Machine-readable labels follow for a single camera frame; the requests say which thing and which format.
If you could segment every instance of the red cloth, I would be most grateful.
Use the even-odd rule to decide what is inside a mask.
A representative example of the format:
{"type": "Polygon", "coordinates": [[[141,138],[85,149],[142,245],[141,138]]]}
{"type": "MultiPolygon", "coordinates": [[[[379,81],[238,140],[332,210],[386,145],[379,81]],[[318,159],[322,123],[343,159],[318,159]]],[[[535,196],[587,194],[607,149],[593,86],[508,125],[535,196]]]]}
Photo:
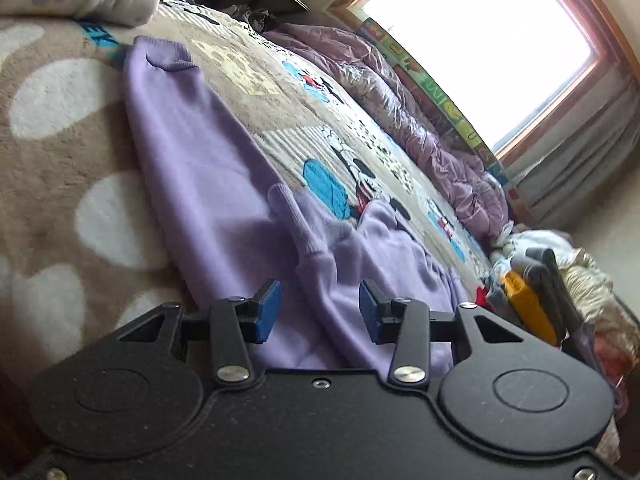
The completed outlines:
{"type": "Polygon", "coordinates": [[[606,336],[599,332],[596,332],[593,346],[596,355],[602,362],[602,367],[607,374],[609,382],[616,386],[616,390],[622,398],[622,405],[616,413],[616,418],[620,418],[626,413],[626,409],[629,406],[629,396],[626,392],[624,377],[626,373],[633,370],[634,363],[624,352],[620,352],[615,346],[612,346],[606,336]]]}
{"type": "Polygon", "coordinates": [[[489,289],[485,286],[479,286],[476,288],[476,305],[482,306],[490,312],[494,311],[494,308],[486,300],[486,295],[489,293],[489,289]]]}

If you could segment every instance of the window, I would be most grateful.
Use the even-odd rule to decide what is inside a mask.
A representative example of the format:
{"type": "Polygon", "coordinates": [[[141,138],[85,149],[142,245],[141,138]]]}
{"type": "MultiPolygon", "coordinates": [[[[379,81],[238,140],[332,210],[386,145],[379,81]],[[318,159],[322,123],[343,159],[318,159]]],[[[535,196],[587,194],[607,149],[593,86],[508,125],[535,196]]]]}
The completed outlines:
{"type": "Polygon", "coordinates": [[[376,20],[508,165],[625,55],[597,1],[337,0],[329,11],[354,28],[376,20]]]}

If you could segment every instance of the screw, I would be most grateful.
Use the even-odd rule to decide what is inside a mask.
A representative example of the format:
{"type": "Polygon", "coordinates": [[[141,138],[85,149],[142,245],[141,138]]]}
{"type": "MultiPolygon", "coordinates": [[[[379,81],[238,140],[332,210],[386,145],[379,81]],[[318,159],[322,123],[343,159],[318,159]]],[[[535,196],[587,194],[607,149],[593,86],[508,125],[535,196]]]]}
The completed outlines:
{"type": "Polygon", "coordinates": [[[596,472],[593,469],[583,467],[575,474],[574,480],[596,480],[596,476],[596,472]]]}
{"type": "Polygon", "coordinates": [[[401,383],[419,383],[427,373],[417,366],[401,366],[394,370],[394,377],[401,383]]]}
{"type": "Polygon", "coordinates": [[[314,388],[317,388],[318,390],[325,390],[329,386],[331,386],[331,381],[329,381],[328,379],[316,379],[311,384],[313,385],[314,388]]]}
{"type": "Polygon", "coordinates": [[[62,469],[52,467],[47,471],[47,480],[66,480],[66,473],[62,469]]]}
{"type": "Polygon", "coordinates": [[[249,370],[243,366],[228,365],[220,368],[216,375],[219,379],[225,381],[225,383],[239,383],[249,378],[249,370]]]}

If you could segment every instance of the circular pad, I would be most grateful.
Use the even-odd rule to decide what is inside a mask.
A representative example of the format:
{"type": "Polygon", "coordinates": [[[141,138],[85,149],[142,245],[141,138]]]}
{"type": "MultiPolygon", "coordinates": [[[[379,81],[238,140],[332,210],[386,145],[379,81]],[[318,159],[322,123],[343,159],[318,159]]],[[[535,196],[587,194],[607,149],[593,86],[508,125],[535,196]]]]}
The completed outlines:
{"type": "Polygon", "coordinates": [[[480,344],[446,375],[438,402],[473,438],[529,455],[590,444],[613,408],[610,387],[600,375],[542,343],[480,344]]]}
{"type": "Polygon", "coordinates": [[[176,439],[202,404],[191,368],[148,343],[89,348],[41,374],[31,393],[40,431],[96,458],[124,458],[176,439]]]}
{"type": "Polygon", "coordinates": [[[495,395],[520,412],[550,412],[564,404],[569,388],[564,381],[543,370],[512,370],[494,381],[495,395]]]}

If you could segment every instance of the clothes pile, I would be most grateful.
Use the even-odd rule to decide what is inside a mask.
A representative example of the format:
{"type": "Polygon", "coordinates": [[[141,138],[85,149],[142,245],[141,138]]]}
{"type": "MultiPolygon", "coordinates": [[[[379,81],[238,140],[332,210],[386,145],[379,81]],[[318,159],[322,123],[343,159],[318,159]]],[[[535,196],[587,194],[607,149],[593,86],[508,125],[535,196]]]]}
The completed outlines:
{"type": "MultiPolygon", "coordinates": [[[[628,407],[624,379],[640,352],[637,321],[613,293],[609,276],[568,235],[515,230],[495,244],[493,272],[483,279],[486,306],[603,375],[620,418],[628,407]]],[[[600,446],[610,462],[619,458],[618,442],[612,421],[600,446]]]]}

